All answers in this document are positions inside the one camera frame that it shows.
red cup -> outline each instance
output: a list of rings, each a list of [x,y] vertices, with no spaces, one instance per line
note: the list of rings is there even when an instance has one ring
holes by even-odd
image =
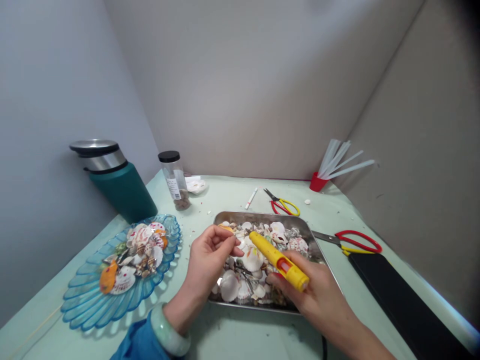
[[[318,171],[314,172],[310,181],[310,190],[313,190],[314,192],[317,192],[317,193],[324,188],[326,183],[329,182],[328,180],[318,178],[317,177],[318,174],[319,174]]]

stainless steel tray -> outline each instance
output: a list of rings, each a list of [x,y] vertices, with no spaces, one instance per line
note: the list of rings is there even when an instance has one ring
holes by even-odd
[[[309,260],[315,263],[324,263],[328,266],[328,268],[330,268],[329,264],[327,263],[327,260],[325,259],[324,253],[322,252],[319,245],[317,244],[317,241],[315,240],[315,237],[312,234],[312,231],[310,230],[308,224],[303,219],[297,216],[276,215],[276,214],[260,213],[260,212],[223,211],[217,214],[217,216],[215,216],[215,220],[213,221],[213,223],[218,225],[223,223],[224,221],[227,221],[229,223],[237,223],[237,224],[242,224],[244,222],[264,223],[264,224],[280,222],[287,229],[297,228],[300,230],[301,237],[308,244]],[[215,304],[231,306],[236,308],[264,310],[264,311],[271,311],[271,312],[278,312],[278,313],[299,314],[299,311],[297,310],[295,305],[289,300],[287,301],[286,306],[280,306],[275,304],[269,304],[269,305],[254,304],[253,300],[251,300],[249,303],[240,305],[232,302],[224,302],[221,296],[214,295],[212,293],[210,294],[208,300]]]

clear plastic jar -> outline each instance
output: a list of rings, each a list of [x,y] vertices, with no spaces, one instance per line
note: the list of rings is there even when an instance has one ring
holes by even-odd
[[[190,207],[189,191],[185,182],[184,169],[180,163],[178,151],[164,151],[158,154],[162,164],[168,190],[177,210],[185,210]]]

black case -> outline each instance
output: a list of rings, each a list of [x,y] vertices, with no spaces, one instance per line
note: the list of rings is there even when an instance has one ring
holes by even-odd
[[[467,349],[380,254],[350,263],[418,359],[473,359]]]

blue glass plate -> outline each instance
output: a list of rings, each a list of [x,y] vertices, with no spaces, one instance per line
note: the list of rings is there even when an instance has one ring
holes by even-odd
[[[159,222],[165,226],[168,244],[163,250],[163,258],[156,273],[146,278],[137,277],[135,284],[120,295],[103,294],[99,281],[102,260],[115,253],[115,246],[127,241],[127,233],[138,224]],[[127,312],[135,310],[160,284],[164,274],[169,270],[179,248],[182,233],[177,219],[173,215],[157,215],[132,224],[107,241],[96,253],[86,259],[75,277],[68,283],[68,290],[63,295],[61,312],[63,321],[70,323],[70,329],[81,328],[83,331],[93,327],[103,328],[111,321],[116,321]]]

